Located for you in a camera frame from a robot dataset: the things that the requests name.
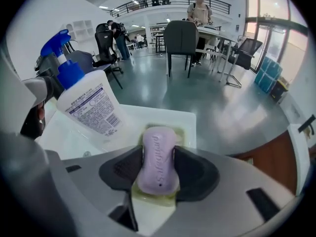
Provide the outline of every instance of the glossy floor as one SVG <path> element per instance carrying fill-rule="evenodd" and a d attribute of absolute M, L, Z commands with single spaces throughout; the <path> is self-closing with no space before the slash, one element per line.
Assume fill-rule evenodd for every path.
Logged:
<path fill-rule="evenodd" d="M 184 71 L 185 59 L 172 58 L 172 76 L 166 76 L 165 54 L 144 48 L 120 62 L 124 74 L 116 73 L 123 90 L 112 76 L 110 85 L 121 104 L 192 112 L 197 116 L 197 148 L 229 155 L 243 153 L 283 133 L 288 121 L 272 98 L 253 83 L 255 75 L 237 67 L 233 74 L 242 88 L 219 82 L 210 73 L 209 60 Z"/>

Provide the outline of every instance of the soap bar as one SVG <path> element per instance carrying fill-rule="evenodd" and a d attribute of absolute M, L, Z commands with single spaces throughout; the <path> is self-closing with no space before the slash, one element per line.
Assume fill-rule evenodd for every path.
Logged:
<path fill-rule="evenodd" d="M 143 135 L 144 163 L 137 178 L 141 191 L 152 195 L 170 195 L 179 186 L 174 168 L 175 132 L 165 126 L 148 128 Z"/>

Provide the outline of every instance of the balcony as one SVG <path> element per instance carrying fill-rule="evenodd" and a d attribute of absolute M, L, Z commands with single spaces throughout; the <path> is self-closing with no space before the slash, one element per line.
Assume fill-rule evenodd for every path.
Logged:
<path fill-rule="evenodd" d="M 194 2 L 195 0 L 135 0 L 111 10 L 110 14 L 114 18 L 117 18 L 123 15 L 126 15 L 128 13 L 136 12 L 148 7 L 159 6 L 159 8 L 160 7 L 167 8 L 169 5 L 189 6 L 191 3 L 194 3 Z M 213 12 L 217 12 L 222 15 L 230 14 L 231 5 L 226 2 L 222 2 L 219 0 L 205 0 L 204 3 L 210 6 Z"/>

